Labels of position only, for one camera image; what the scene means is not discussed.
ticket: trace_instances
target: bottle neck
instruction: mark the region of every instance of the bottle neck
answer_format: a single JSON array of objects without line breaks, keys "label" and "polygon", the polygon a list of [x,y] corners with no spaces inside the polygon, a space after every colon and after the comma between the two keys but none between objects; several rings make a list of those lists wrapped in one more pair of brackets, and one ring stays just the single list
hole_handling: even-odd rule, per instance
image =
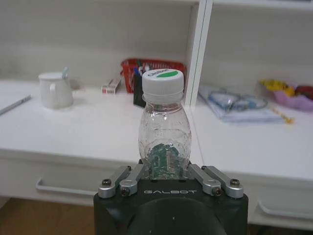
[{"label": "bottle neck", "polygon": [[172,104],[153,104],[146,102],[145,107],[147,112],[176,112],[181,109],[181,103],[172,103]]}]

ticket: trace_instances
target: yellow toy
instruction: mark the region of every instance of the yellow toy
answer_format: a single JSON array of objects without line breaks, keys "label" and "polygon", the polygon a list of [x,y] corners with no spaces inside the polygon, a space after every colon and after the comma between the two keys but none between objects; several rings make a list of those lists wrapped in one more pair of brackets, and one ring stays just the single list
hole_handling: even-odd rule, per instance
[{"label": "yellow toy", "polygon": [[266,87],[267,90],[271,92],[276,92],[276,91],[283,91],[286,95],[288,96],[294,96],[294,88],[291,86],[288,86],[286,82],[279,81],[279,80],[274,80],[274,79],[263,79],[259,81],[260,84]]}]

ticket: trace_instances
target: clear plastic bottle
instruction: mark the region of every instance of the clear plastic bottle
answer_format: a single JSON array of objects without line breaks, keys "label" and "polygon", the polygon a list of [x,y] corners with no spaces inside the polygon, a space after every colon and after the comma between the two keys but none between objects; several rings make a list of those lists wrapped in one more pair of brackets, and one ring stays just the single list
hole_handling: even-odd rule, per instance
[{"label": "clear plastic bottle", "polygon": [[181,179],[191,147],[188,118],[180,104],[183,74],[151,70],[143,74],[147,102],[139,128],[139,152],[150,179]]}]

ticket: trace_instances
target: drawer handle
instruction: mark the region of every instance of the drawer handle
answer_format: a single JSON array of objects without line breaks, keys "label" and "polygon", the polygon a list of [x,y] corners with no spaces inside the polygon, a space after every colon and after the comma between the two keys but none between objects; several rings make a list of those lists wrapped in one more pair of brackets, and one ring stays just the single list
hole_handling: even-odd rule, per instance
[{"label": "drawer handle", "polygon": [[40,190],[40,191],[71,193],[71,194],[79,194],[79,195],[87,195],[87,196],[94,196],[97,193],[97,192],[93,192],[93,191],[80,190],[80,189],[59,188],[59,187],[45,186],[43,184],[42,178],[40,178],[37,181],[36,189]]},{"label": "drawer handle", "polygon": [[276,216],[284,216],[284,217],[292,217],[298,219],[313,219],[313,215],[309,213],[303,212],[292,212],[292,211],[284,211],[278,209],[271,209],[265,206],[261,201],[258,202],[259,208],[266,214],[276,215]]}]

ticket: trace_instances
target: drawer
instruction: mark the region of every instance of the drawer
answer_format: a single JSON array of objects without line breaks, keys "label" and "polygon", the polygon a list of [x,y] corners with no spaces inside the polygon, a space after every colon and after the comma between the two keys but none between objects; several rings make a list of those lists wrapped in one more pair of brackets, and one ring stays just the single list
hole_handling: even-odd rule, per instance
[{"label": "drawer", "polygon": [[238,178],[249,197],[253,224],[313,230],[313,183],[287,178],[228,174]]},{"label": "drawer", "polygon": [[92,205],[102,179],[114,168],[0,159],[0,195]]}]

